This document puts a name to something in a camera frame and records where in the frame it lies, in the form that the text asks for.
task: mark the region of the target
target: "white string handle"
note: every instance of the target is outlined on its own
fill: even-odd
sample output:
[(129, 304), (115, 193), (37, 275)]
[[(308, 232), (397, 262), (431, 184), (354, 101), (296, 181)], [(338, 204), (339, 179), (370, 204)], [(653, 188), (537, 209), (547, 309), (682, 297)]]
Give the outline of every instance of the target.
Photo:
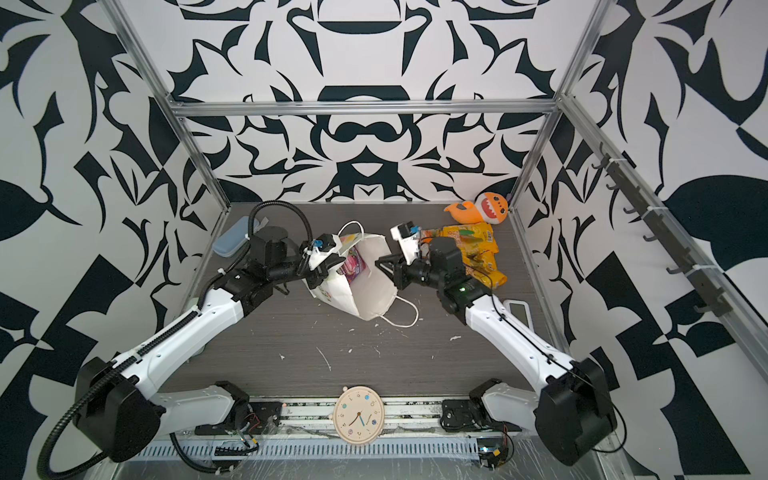
[(395, 298), (396, 299), (400, 299), (400, 300), (402, 300), (405, 303), (408, 303), (416, 311), (416, 318), (413, 319), (413, 323), (411, 323), (410, 325), (398, 325), (397, 323), (390, 322), (389, 319), (387, 317), (385, 317), (384, 315), (379, 315), (379, 318), (383, 318), (391, 326), (396, 326), (397, 328), (401, 328), (401, 329), (409, 329), (412, 326), (414, 326), (416, 324), (416, 322), (419, 321), (419, 308), (416, 305), (414, 305), (413, 303), (409, 302), (408, 300), (402, 298), (400, 295), (395, 295)]
[(339, 229), (339, 236), (341, 236), (341, 233), (344, 231), (345, 228), (347, 228), (349, 225), (352, 225), (353, 223), (357, 223), (357, 226), (360, 227), (360, 233), (362, 233), (363, 235), (366, 234), (366, 231), (362, 228), (362, 223), (360, 223), (357, 220), (352, 220), (351, 222), (345, 223), (344, 226)]

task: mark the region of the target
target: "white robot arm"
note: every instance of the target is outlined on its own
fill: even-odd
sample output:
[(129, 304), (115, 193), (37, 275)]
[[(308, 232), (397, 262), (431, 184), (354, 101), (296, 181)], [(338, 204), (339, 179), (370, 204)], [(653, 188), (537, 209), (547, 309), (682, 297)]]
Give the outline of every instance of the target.
[[(269, 298), (281, 283), (304, 280), (312, 289), (343, 262), (337, 235), (313, 240), (309, 222), (287, 202), (272, 200), (254, 208), (280, 205), (299, 214), (308, 241), (301, 254), (289, 257), (287, 232), (265, 227), (249, 238), (247, 249), (204, 288), (198, 304), (160, 332), (111, 362), (92, 359), (81, 367), (75, 385), (78, 401), (57, 423), (38, 458), (41, 478), (69, 478), (104, 458), (115, 462), (139, 453), (153, 438), (198, 425), (244, 425), (249, 396), (228, 382), (190, 392), (159, 393), (160, 387), (196, 351), (239, 322)], [(590, 360), (575, 362), (557, 351), (507, 312), (482, 283), (466, 275), (453, 239), (435, 238), (429, 259), (419, 255), (419, 229), (412, 224), (392, 229), (403, 254), (376, 261), (398, 287), (411, 282), (436, 288), (442, 306), (488, 339), (522, 373), (533, 391), (490, 382), (482, 392), (482, 411), (493, 421), (536, 431), (555, 458), (573, 465), (616, 427), (607, 383)], [(53, 472), (53, 447), (74, 422), (102, 452), (66, 472)], [(181, 458), (200, 472), (215, 469)]]
[(382, 257), (376, 266), (398, 290), (410, 283), (435, 288), (443, 308), (491, 342), (533, 387), (514, 389), (500, 381), (479, 387), (477, 406), (491, 421), (536, 432), (566, 465), (616, 429), (600, 366), (591, 359), (576, 362), (507, 312), (488, 287), (467, 275), (452, 238), (433, 237), (426, 244), (429, 251), (422, 252), (419, 228), (412, 223), (392, 228), (392, 236), (403, 254)]

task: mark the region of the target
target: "white clock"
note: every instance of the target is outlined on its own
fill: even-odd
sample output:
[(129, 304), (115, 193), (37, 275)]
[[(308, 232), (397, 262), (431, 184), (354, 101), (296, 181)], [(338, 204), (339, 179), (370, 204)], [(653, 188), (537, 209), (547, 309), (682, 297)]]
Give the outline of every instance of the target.
[(365, 445), (382, 432), (384, 403), (366, 386), (344, 387), (331, 419), (342, 439), (354, 445)]

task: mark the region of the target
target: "pink packaging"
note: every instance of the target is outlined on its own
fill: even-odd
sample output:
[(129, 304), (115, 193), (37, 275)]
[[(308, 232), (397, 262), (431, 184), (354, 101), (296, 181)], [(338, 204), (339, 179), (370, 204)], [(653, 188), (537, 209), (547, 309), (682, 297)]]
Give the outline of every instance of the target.
[(349, 249), (349, 254), (346, 257), (344, 264), (336, 271), (338, 274), (343, 273), (346, 276), (346, 281), (352, 283), (352, 281), (360, 275), (360, 273), (367, 268), (365, 260), (362, 259), (357, 251), (356, 247)]

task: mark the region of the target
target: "black and white patterned wall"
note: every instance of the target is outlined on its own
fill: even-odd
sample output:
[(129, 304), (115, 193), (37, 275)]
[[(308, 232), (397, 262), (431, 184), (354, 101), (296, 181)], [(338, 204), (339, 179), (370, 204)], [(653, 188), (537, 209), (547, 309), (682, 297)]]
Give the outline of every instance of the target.
[[(552, 98), (594, 0), (132, 0), (178, 101)], [(190, 121), (232, 201), (509, 195), (541, 115)]]
[(552, 97), (594, 0), (131, 0), (186, 101)]
[[(767, 16), (620, 0), (575, 91), (763, 318)], [(627, 419), (636, 478), (765, 478), (768, 386), (597, 162), (562, 120), (518, 211), (571, 353), (603, 366)]]
[[(180, 311), (220, 214), (94, 0), (0, 2), (3, 478), (37, 453), (80, 365)], [(90, 458), (68, 427), (54, 470)]]
[(508, 195), (542, 114), (191, 118), (231, 201)]

